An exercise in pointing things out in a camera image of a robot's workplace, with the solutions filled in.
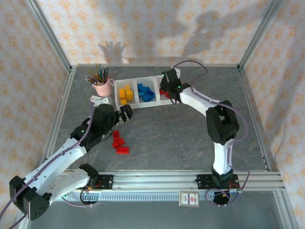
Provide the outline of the aluminium back rail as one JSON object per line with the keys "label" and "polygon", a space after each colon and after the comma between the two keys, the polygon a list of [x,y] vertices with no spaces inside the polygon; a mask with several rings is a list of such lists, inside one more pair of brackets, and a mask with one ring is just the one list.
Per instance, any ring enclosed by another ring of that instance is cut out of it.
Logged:
{"label": "aluminium back rail", "polygon": [[[203,64],[205,67],[207,68],[211,68],[211,67],[234,67],[237,68],[238,64]],[[108,67],[170,67],[172,65],[170,64],[101,64],[101,66],[108,66]],[[186,62],[186,63],[182,63],[179,64],[178,67],[200,67],[199,64],[194,63],[194,62]],[[76,67],[93,67],[95,68],[96,65],[93,64],[76,64],[76,65],[72,65],[72,68],[76,68]]]}

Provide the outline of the pink cup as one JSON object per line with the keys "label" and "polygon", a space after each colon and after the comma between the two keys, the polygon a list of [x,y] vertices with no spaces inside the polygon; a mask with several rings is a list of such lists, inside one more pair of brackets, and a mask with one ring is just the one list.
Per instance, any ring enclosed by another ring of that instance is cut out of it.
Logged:
{"label": "pink cup", "polygon": [[103,85],[92,85],[92,87],[95,89],[96,93],[100,97],[110,96],[112,94],[112,86],[114,86],[113,79],[108,79],[107,82]]}

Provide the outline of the aluminium frame post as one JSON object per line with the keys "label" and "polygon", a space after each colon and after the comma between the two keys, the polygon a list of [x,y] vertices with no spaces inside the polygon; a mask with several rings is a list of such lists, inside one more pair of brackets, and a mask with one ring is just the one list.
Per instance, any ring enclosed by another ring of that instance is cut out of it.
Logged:
{"label": "aluminium frame post", "polygon": [[253,38],[251,39],[243,57],[241,58],[240,63],[237,65],[238,72],[241,72],[245,68],[247,62],[255,51],[259,41],[263,37],[266,29],[268,28],[271,20],[277,13],[278,9],[282,5],[284,0],[272,0],[269,8],[266,11],[266,14],[263,16],[261,23],[259,24],[256,32],[254,33]]}
{"label": "aluminium frame post", "polygon": [[38,0],[25,0],[27,5],[29,6],[30,10],[33,13],[33,16],[37,20],[42,32],[45,34],[47,40],[49,41],[51,47],[55,51],[55,54],[59,58],[61,64],[63,65],[64,69],[67,71],[71,71],[71,63],[68,60],[62,46],[60,45],[50,23],[48,22],[42,8],[40,7]]}

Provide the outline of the olive pencil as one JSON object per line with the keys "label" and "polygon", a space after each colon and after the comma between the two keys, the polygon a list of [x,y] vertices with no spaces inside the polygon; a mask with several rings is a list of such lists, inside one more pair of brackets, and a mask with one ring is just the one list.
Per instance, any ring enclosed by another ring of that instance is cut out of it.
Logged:
{"label": "olive pencil", "polygon": [[99,81],[99,82],[101,81],[99,75],[98,75],[96,72],[94,72],[93,70],[88,69],[87,72],[88,72],[92,77],[94,77],[97,81]]}

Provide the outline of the aluminium front rail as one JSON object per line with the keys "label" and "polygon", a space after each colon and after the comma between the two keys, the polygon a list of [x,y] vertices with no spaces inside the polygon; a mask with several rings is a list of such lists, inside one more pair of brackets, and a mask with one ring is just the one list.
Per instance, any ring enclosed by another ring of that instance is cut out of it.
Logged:
{"label": "aluminium front rail", "polygon": [[[101,175],[113,175],[112,191],[118,192],[179,192],[197,191],[195,181],[202,170],[109,170],[100,171]],[[280,172],[252,170],[236,171],[240,186],[244,191],[282,191],[285,185]]]}

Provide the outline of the aluminium side rail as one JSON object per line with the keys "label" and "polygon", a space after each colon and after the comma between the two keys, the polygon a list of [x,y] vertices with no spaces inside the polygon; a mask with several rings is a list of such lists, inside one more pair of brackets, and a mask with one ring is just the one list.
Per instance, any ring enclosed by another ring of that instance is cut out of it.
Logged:
{"label": "aluminium side rail", "polygon": [[55,116],[53,119],[53,123],[50,127],[48,138],[47,138],[45,147],[43,149],[42,157],[39,161],[39,166],[47,158],[49,158],[54,151],[56,140],[57,140],[58,133],[60,130],[61,121],[62,121],[63,114],[64,114],[64,110],[65,110],[66,103],[67,103],[69,93],[71,90],[72,82],[74,79],[75,71],[76,71],[76,65],[72,66],[71,69],[67,72],[66,79],[64,81],[64,84],[63,84],[63,87],[61,90],[61,94],[59,97],[59,101],[58,101],[58,104],[56,107],[56,112],[55,112]]}
{"label": "aluminium side rail", "polygon": [[255,134],[260,147],[265,168],[268,172],[278,172],[275,160],[271,153],[270,146],[265,142],[266,134],[263,128],[263,124],[261,123],[261,118],[258,112],[258,108],[254,99],[252,89],[247,79],[246,71],[245,69],[238,69],[238,70],[239,70],[239,75],[243,86],[244,94],[247,100],[247,104],[251,116],[251,122],[255,130]]}

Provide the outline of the white plastic bin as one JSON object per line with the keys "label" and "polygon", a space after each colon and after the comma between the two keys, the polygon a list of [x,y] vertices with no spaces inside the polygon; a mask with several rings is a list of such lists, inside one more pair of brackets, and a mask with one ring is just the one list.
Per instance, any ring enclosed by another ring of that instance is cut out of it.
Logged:
{"label": "white plastic bin", "polygon": [[168,99],[164,94],[160,94],[159,90],[161,89],[160,83],[162,81],[162,76],[157,75],[154,77],[154,89],[155,97],[158,105],[169,105],[172,104],[171,100]]}
{"label": "white plastic bin", "polygon": [[156,86],[155,86],[155,77],[154,76],[138,77],[135,78],[135,81],[136,81],[136,89],[137,89],[137,84],[142,84],[143,86],[149,87],[151,91],[155,93],[155,97],[148,102],[143,101],[140,96],[137,96],[136,100],[138,102],[138,108],[157,106],[158,93],[156,91]]}
{"label": "white plastic bin", "polygon": [[136,89],[135,79],[125,79],[125,80],[114,81],[116,107],[117,107],[117,109],[119,109],[122,106],[121,101],[120,101],[119,89],[124,89],[124,87],[126,85],[129,85],[130,89],[133,92],[133,100],[127,101],[127,104],[130,105],[132,109],[136,109],[136,108],[138,108],[138,102],[136,100],[136,97],[138,96],[138,91]]}

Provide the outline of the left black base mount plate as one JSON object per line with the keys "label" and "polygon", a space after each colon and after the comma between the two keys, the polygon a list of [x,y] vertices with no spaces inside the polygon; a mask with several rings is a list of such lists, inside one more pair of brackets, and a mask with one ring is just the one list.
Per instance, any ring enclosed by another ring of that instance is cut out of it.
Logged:
{"label": "left black base mount plate", "polygon": [[113,178],[113,175],[94,175],[90,177],[89,182],[84,187],[81,187],[81,189],[112,190]]}

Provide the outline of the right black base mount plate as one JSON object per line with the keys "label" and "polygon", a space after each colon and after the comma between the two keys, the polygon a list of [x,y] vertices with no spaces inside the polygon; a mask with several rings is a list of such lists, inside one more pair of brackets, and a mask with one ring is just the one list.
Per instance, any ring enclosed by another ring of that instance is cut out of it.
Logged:
{"label": "right black base mount plate", "polygon": [[215,174],[198,174],[195,182],[197,183],[198,189],[231,189],[241,187],[237,174],[233,174],[231,178],[222,183]]}

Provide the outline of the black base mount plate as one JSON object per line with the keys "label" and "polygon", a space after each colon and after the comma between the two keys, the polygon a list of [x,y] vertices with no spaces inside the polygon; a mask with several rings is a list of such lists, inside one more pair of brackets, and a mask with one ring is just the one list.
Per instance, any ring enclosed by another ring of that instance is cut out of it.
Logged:
{"label": "black base mount plate", "polygon": [[90,177],[89,182],[84,187],[81,187],[81,189],[112,190],[113,178],[113,175],[94,175]]}
{"label": "black base mount plate", "polygon": [[198,174],[195,182],[197,183],[198,189],[231,189],[241,187],[237,174],[233,174],[231,178],[222,183],[215,174]]}

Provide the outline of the label card on rail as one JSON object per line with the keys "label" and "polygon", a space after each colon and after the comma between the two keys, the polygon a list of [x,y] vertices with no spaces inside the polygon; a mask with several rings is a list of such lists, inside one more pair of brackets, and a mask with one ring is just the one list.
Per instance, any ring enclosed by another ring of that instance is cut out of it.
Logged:
{"label": "label card on rail", "polygon": [[199,207],[200,196],[198,192],[179,192],[179,206]]}

